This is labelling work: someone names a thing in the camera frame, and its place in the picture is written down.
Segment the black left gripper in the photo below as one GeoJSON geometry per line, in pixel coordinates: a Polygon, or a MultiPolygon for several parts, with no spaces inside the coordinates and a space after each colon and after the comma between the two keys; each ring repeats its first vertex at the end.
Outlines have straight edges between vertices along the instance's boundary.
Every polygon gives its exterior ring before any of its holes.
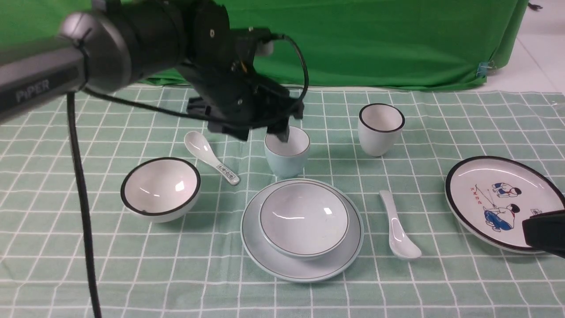
{"type": "Polygon", "coordinates": [[[272,43],[286,41],[305,68],[297,43],[268,28],[229,30],[218,42],[211,38],[196,45],[196,53],[177,70],[198,97],[190,98],[186,114],[204,120],[212,133],[246,141],[252,129],[267,128],[280,142],[288,143],[291,117],[301,120],[305,93],[293,97],[290,90],[254,67],[258,55],[272,52],[272,43]]]}

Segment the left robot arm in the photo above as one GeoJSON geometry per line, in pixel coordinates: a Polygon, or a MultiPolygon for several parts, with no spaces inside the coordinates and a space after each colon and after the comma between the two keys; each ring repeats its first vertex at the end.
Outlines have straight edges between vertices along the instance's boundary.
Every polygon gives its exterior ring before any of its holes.
{"type": "Polygon", "coordinates": [[[1,51],[1,121],[53,99],[83,91],[93,97],[178,117],[206,121],[212,133],[246,141],[267,128],[289,139],[289,120],[303,118],[309,75],[293,39],[266,27],[232,28],[225,6],[213,0],[93,0],[91,9],[65,18],[57,35],[1,51]],[[290,42],[303,70],[303,91],[254,68],[272,42],[290,42]],[[186,111],[172,111],[111,96],[174,68],[198,93],[186,111]]]}

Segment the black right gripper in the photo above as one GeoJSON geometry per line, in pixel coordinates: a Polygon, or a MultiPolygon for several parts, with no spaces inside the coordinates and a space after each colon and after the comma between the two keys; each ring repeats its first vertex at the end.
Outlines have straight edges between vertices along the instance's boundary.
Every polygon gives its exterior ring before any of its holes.
{"type": "Polygon", "coordinates": [[[522,222],[525,243],[532,248],[565,258],[565,211],[552,211],[522,222]]]}

